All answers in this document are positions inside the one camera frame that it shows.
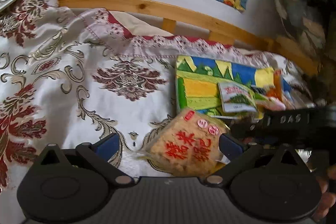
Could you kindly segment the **person right hand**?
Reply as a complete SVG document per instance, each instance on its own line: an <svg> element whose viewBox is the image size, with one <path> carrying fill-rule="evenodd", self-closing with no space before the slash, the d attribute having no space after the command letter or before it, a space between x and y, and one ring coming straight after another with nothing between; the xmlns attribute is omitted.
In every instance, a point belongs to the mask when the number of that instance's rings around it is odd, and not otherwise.
<svg viewBox="0 0 336 224"><path fill-rule="evenodd" d="M329 210L335 204L335 193L329 191L329 180L335 180L335 165L327 169L326 177L317 176L316 180L322 193L317 210L313 215L314 221L318 222L327 216Z"/></svg>

